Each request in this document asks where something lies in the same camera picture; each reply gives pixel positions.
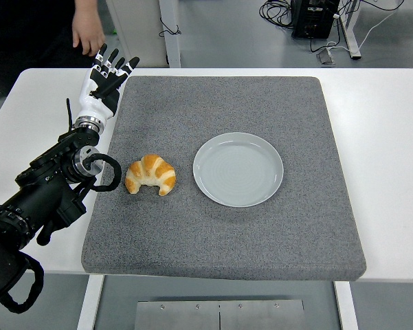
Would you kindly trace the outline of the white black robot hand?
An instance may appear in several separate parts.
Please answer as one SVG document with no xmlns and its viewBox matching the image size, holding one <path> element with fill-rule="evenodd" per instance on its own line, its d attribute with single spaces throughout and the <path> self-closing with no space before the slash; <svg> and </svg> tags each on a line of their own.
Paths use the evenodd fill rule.
<svg viewBox="0 0 413 330">
<path fill-rule="evenodd" d="M 107 45 L 104 44 L 86 73 L 79 97 L 77 126 L 93 124 L 102 127 L 108 119 L 114 117 L 118 110 L 121 86 L 139 63 L 138 57 L 129 61 L 123 57 L 118 58 L 118 49 L 105 58 L 106 50 Z"/>
</svg>

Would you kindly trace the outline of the person's hand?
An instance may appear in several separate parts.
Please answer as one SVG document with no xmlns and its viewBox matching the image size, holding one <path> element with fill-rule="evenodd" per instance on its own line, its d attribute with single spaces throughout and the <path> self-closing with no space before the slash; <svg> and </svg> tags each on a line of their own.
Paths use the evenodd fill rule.
<svg viewBox="0 0 413 330">
<path fill-rule="evenodd" d="M 105 42 L 97 5 L 76 2 L 71 30 L 72 47 L 81 46 L 83 55 L 95 56 Z"/>
</svg>

